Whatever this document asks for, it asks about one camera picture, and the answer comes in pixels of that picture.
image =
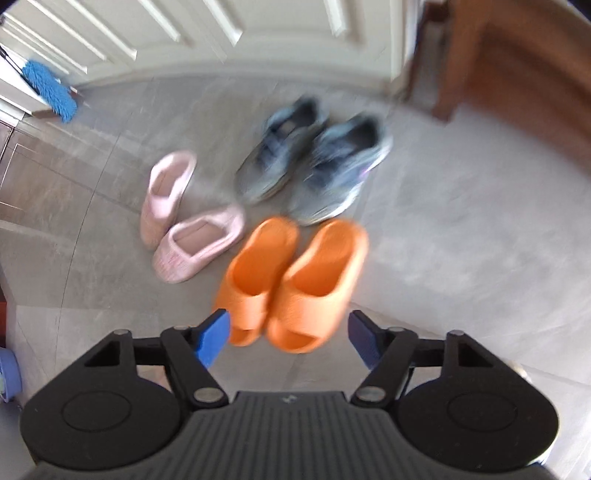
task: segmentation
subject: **blue gripper pad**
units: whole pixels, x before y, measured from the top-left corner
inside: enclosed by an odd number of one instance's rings
[[[354,310],[349,314],[348,331],[349,342],[365,366],[372,370],[384,353],[381,348],[383,330],[362,311]]]
[[[217,310],[206,322],[210,325],[201,332],[195,356],[205,368],[209,368],[230,337],[230,314],[226,310]]]

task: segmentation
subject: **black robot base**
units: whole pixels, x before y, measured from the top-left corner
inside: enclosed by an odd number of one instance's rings
[[[348,328],[370,369],[350,401],[239,392],[231,403],[207,370],[228,338],[224,310],[158,338],[116,330],[27,403],[21,433],[37,467],[25,478],[554,479],[542,465],[554,407],[470,336],[420,339],[359,310]],[[137,365],[163,365],[173,393]],[[407,391],[422,367],[441,376]]]

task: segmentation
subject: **pink slipper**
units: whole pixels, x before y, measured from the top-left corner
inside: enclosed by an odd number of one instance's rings
[[[244,210],[239,205],[205,212],[177,223],[160,242],[152,262],[167,283],[194,276],[242,237]]]
[[[191,152],[179,151],[166,155],[152,168],[139,220],[139,235],[146,247],[156,248],[174,223],[196,165]]]

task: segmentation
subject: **mop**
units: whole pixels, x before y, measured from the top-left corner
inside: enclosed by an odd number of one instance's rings
[[[21,69],[0,46],[0,57],[21,76],[37,95],[43,98],[64,123],[68,123],[76,113],[77,105],[70,96],[70,89],[63,86],[45,65],[35,60],[27,60]]]

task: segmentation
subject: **ribbed black surface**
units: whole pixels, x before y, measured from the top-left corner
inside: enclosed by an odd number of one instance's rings
[[[40,465],[27,480],[553,480],[539,465],[499,475],[440,465],[410,446],[381,410],[342,393],[240,393],[193,414],[164,450],[110,472]]]

